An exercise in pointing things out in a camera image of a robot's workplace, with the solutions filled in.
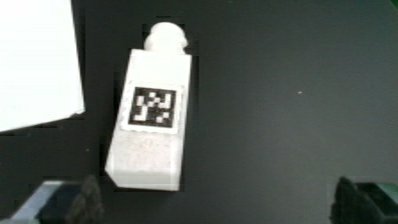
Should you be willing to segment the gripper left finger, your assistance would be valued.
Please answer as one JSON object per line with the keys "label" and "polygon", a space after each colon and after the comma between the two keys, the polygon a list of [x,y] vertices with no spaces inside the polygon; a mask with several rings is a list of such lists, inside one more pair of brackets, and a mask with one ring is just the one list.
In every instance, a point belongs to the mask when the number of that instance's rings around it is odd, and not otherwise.
{"label": "gripper left finger", "polygon": [[103,224],[103,200],[96,177],[46,180],[13,216],[13,224]]}

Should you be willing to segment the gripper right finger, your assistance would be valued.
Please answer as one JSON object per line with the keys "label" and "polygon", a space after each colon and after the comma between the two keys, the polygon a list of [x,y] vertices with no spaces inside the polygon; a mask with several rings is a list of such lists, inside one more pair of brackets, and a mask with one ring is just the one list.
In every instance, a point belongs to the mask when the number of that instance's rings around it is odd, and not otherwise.
{"label": "gripper right finger", "polygon": [[340,178],[331,224],[398,224],[398,184]]}

